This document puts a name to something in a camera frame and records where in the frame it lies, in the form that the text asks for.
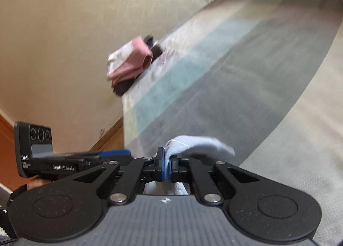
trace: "folded clothes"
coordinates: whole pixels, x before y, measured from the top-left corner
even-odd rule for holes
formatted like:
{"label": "folded clothes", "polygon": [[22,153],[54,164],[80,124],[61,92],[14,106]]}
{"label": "folded clothes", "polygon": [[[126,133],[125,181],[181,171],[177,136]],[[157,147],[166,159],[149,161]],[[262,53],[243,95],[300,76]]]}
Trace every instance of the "folded clothes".
{"label": "folded clothes", "polygon": [[112,80],[112,86],[135,78],[147,69],[153,53],[141,36],[132,39],[117,51],[109,55],[107,60],[107,79]]}
{"label": "folded clothes", "polygon": [[[159,45],[153,46],[151,48],[151,51],[153,53],[151,62],[155,61],[163,52],[162,48]],[[138,76],[135,78],[130,78],[130,79],[118,82],[115,86],[113,86],[113,92],[119,97],[123,96],[125,92],[132,86],[132,84],[135,82]]]}

